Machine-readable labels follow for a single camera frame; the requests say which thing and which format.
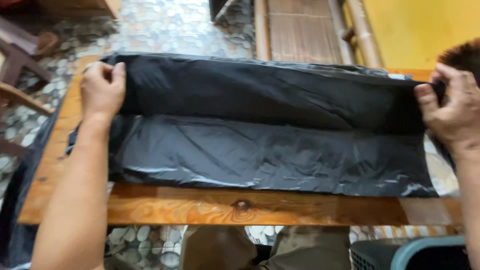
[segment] forearm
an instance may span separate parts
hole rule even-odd
[[[82,123],[65,175],[40,225],[32,269],[103,266],[107,229],[108,121]]]
[[[468,257],[473,269],[480,269],[480,151],[455,154],[466,228]]]

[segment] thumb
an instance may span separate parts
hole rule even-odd
[[[438,110],[437,95],[430,84],[417,85],[414,90],[423,118],[430,119]]]
[[[126,65],[117,63],[112,70],[112,85],[125,88]]]

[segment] hand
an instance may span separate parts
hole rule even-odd
[[[125,63],[94,62],[80,83],[84,121],[110,125],[125,99]]]
[[[480,89],[473,74],[439,63],[430,82],[438,80],[450,89],[450,101],[444,107],[439,107],[429,84],[415,87],[425,124],[449,145],[454,156],[480,150]]]

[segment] wood knot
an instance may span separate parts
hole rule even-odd
[[[246,199],[239,199],[232,204],[234,208],[240,211],[247,211],[252,207],[252,203]]]

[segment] left hand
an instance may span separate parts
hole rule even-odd
[[[125,63],[94,62],[85,71],[80,89],[84,121],[110,124],[125,99]]]

